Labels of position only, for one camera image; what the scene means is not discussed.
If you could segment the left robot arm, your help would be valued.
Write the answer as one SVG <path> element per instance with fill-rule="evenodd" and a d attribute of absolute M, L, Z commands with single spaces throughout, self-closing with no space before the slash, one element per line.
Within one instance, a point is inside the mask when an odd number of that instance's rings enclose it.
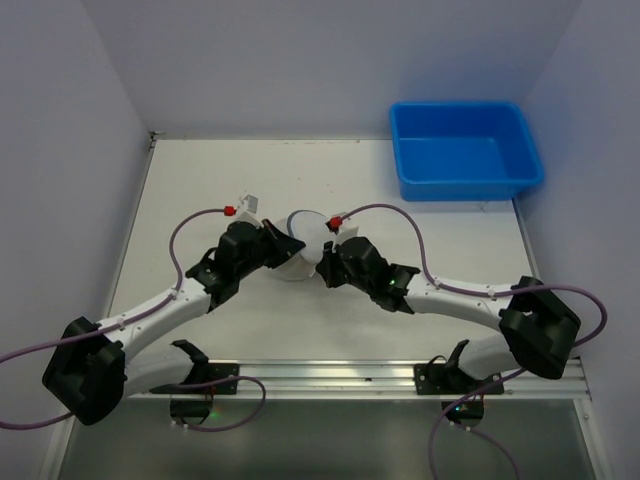
<path fill-rule="evenodd" d="M 254 271 L 275 269 L 305 246 L 268 220 L 231 223 L 217 246 L 165 293 L 97 323 L 84 317 L 71 322 L 44 371 L 44 387 L 84 425 L 103 420 L 122 399 L 156 387 L 209 393 L 215 378 L 207 356 L 192 343 L 175 341 L 158 359 L 140 354 L 231 299 Z"/>

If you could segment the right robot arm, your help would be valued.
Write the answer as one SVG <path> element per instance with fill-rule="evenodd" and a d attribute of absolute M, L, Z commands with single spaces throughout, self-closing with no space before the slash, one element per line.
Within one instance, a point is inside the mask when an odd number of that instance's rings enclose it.
<path fill-rule="evenodd" d="M 350 285 L 389 312 L 443 315 L 494 330 L 487 338 L 456 345 L 447 361 L 456 379 L 481 381 L 522 368 L 557 380 L 581 326 L 578 316 L 533 277 L 521 277 L 504 297 L 492 285 L 472 296 L 464 282 L 447 290 L 416 267 L 388 262 L 365 237 L 326 243 L 316 271 L 327 287 Z"/>

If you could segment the white mesh laundry bag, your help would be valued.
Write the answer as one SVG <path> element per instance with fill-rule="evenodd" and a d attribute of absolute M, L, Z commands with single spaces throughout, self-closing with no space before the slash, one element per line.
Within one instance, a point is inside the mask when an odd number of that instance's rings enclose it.
<path fill-rule="evenodd" d="M 316 266 L 323 256 L 324 244 L 333 239 L 326 223 L 329 218 L 313 210 L 296 210 L 275 226 L 291 238 L 299 240 L 305 247 L 294 254 L 274 274 L 283 281 L 304 281 L 316 273 Z"/>

